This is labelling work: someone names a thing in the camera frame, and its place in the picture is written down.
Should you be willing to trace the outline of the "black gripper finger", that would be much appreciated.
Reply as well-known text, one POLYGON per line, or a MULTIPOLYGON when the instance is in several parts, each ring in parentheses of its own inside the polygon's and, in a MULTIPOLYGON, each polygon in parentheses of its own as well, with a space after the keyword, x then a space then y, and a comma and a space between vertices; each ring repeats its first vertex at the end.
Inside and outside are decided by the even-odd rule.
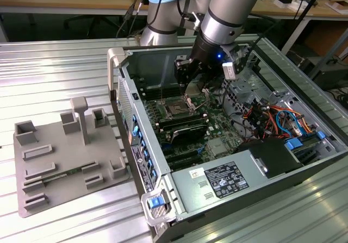
POLYGON ((194 61, 191 58, 175 60, 175 77, 179 85, 180 93, 185 93, 188 84, 194 78, 195 71, 194 61))

